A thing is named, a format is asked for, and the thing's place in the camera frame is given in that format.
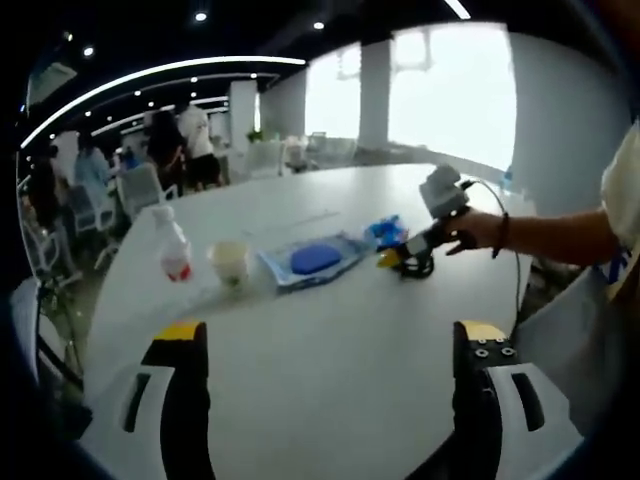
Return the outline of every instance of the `wristband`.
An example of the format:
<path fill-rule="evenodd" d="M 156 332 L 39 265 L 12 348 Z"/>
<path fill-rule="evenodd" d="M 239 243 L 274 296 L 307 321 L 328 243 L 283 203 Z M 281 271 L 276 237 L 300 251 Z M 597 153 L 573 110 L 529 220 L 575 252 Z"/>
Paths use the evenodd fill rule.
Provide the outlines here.
<path fill-rule="evenodd" d="M 498 234 L 498 242 L 496 246 L 493 247 L 493 253 L 491 254 L 491 258 L 496 258 L 507 243 L 507 235 L 509 234 L 509 214 L 504 212 L 502 214 L 502 223 L 500 224 L 500 233 Z"/>

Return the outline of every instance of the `ceiling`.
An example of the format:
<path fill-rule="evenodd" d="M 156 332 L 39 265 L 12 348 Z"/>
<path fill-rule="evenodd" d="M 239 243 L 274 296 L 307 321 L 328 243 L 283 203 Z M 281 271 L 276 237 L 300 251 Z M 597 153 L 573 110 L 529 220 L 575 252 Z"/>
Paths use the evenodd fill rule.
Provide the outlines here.
<path fill-rule="evenodd" d="M 475 20 L 504 22 L 509 29 L 548 38 L 605 61 L 598 43 L 567 2 L 561 0 L 461 0 Z M 196 22 L 204 11 L 208 18 Z M 322 31 L 314 30 L 323 21 Z M 372 43 L 415 25 L 457 21 L 443 0 L 95 0 L 48 2 L 32 16 L 35 32 L 22 44 L 23 67 L 42 71 L 63 63 L 77 75 L 41 104 L 24 124 L 32 131 L 53 112 L 97 86 L 123 75 L 170 62 L 218 55 L 277 55 L 311 60 L 355 41 Z M 73 35 L 67 41 L 64 32 Z M 93 56 L 82 54 L 86 46 Z M 257 72 L 259 89 L 301 68 L 272 63 L 225 63 L 162 72 L 102 93 L 43 131 L 73 126 L 95 130 L 148 109 L 197 98 L 222 96 L 231 78 Z M 226 78 L 209 78 L 212 74 Z M 199 81 L 189 80 L 197 76 Z M 139 97 L 134 95 L 141 90 Z M 90 117 L 84 112 L 92 111 Z"/>

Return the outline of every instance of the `blue sponge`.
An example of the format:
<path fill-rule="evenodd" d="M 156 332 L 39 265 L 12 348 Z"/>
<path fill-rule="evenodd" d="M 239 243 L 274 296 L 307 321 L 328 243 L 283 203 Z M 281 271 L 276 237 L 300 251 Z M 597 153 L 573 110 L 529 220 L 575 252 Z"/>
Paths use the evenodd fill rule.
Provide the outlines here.
<path fill-rule="evenodd" d="M 312 275 L 342 261 L 342 253 L 330 245 L 316 243 L 291 254 L 291 271 L 296 275 Z"/>

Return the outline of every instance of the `bottle cap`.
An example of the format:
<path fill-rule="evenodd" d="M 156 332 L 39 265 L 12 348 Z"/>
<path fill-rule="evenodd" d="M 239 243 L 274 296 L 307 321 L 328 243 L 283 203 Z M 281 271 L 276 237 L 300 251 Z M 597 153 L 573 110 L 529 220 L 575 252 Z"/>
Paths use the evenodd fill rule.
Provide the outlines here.
<path fill-rule="evenodd" d="M 173 208 L 169 205 L 159 205 L 152 207 L 153 217 L 156 219 L 156 228 L 172 222 L 174 219 Z"/>

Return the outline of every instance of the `plastic cup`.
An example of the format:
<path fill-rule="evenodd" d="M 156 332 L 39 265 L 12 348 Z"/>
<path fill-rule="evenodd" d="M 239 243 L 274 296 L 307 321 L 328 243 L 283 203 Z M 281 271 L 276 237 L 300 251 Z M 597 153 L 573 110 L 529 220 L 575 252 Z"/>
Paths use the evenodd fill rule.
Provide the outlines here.
<path fill-rule="evenodd" d="M 248 251 L 242 242 L 219 242 L 209 248 L 207 256 L 224 286 L 237 289 L 246 282 Z"/>

